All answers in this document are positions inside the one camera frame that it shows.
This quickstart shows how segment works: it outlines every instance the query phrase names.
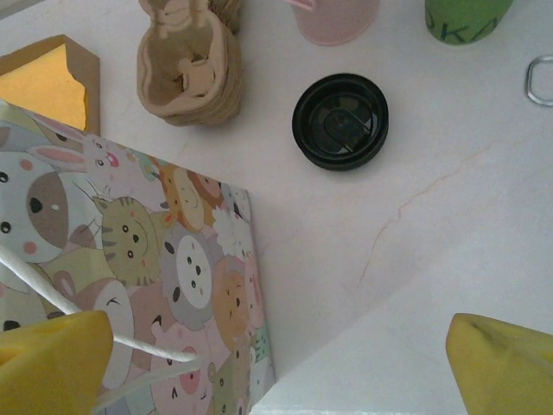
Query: yellow object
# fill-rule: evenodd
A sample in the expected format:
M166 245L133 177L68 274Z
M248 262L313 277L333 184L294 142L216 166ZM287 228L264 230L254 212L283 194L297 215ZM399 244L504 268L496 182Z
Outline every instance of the yellow object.
M0 98L84 130L86 91L67 69L66 45L0 77Z
M552 335L457 314L446 349L469 415L553 414Z
M0 334L0 413L90 415L112 345L104 311Z

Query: crack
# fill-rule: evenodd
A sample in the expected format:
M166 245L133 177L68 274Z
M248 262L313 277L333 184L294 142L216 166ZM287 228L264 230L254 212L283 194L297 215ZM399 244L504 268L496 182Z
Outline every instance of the crack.
M451 173L448 173L446 174L445 176L442 176L436 180L434 180L429 186L427 186L425 189L421 190L420 192L418 193L415 193L414 195L412 195L403 205L401 205L399 207L399 209L397 210L396 212L396 217L395 218L392 218L390 220L388 220L383 227L380 228L380 230L378 231L377 233L377 237L374 239L374 242L372 243L372 248L371 248L371 253L369 255L369 259L367 260L366 264L365 264L365 268L363 269L363 273L361 274L361 277L359 279L359 282L357 283L357 288L359 288L361 286L361 283L363 282L363 280L365 279L365 275L367 273L367 271L369 270L369 267L371 266L371 262L372 262L372 258L373 258L373 254L374 254L374 250L376 249L377 245L378 245L378 242L380 241L380 238L382 237L382 235L386 232L386 230L392 225L392 224L397 224L401 221L401 218L402 218L402 215L403 215L403 212L404 210L416 199L418 199L419 197L421 196L424 196L424 195L427 195L428 193L430 193L432 190L434 190L434 188L440 186L442 183L444 183L445 181L447 181L448 179L450 179L451 177L453 176L457 176L459 175L466 167L468 167L474 160L476 160L478 157L482 156L484 153L488 152L492 147L493 145L495 144L495 142L492 142L490 143L489 145L487 145L487 147L484 149L484 150L480 150L478 151L477 153L463 159L461 161L461 163L459 164L459 167L457 167L457 169L455 169L454 171L452 171Z

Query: green cup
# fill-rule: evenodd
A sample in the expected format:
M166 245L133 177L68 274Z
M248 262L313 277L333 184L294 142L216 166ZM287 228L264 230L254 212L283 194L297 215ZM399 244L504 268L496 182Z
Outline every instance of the green cup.
M425 0L426 27L438 40L467 45L497 28L514 0Z

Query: yellow paper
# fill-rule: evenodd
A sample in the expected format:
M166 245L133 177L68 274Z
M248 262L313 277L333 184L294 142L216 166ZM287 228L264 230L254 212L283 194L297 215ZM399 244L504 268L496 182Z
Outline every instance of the yellow paper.
M0 76L0 98L84 130L86 89L67 70L65 45Z

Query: pink cup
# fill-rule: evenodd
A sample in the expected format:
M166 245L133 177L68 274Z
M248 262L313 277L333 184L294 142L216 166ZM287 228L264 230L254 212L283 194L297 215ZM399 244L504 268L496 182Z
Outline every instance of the pink cup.
M297 27L323 46L352 41L372 23L379 0L287 0L295 5Z

